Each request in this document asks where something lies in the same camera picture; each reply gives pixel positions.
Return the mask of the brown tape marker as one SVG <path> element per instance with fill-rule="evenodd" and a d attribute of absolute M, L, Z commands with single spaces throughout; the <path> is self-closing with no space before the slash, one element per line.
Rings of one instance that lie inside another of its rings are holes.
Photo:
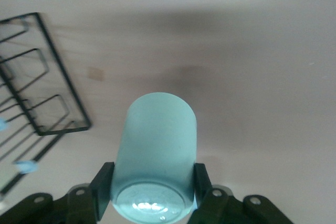
<path fill-rule="evenodd" d="M 87 77 L 91 80 L 103 81 L 104 80 L 104 71 L 99 68 L 88 67 Z"/>

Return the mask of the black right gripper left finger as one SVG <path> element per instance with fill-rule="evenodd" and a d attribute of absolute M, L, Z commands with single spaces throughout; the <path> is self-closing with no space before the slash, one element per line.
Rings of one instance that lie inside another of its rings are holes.
<path fill-rule="evenodd" d="M 114 170 L 113 162 L 106 162 L 88 184 L 73 186 L 67 196 L 67 224 L 98 224 L 108 204 Z"/>

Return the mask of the mint green cup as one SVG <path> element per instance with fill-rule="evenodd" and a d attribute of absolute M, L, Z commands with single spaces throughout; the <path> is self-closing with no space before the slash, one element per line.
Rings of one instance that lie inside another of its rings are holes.
<path fill-rule="evenodd" d="M 136 224 L 173 224 L 194 205 L 197 122 L 181 98 L 143 95 L 128 109 L 111 184 L 115 210 Z"/>

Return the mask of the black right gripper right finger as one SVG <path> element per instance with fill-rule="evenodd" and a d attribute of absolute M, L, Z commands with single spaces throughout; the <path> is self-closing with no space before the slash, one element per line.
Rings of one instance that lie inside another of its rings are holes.
<path fill-rule="evenodd" d="M 213 186 L 204 164 L 194 165 L 196 210 L 188 224 L 246 224 L 243 203 L 224 186 Z"/>

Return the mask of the black wire cup holder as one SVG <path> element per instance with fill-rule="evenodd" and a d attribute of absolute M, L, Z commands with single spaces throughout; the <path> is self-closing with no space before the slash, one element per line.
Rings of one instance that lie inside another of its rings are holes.
<path fill-rule="evenodd" d="M 0 20 L 0 201 L 92 122 L 40 13 Z"/>

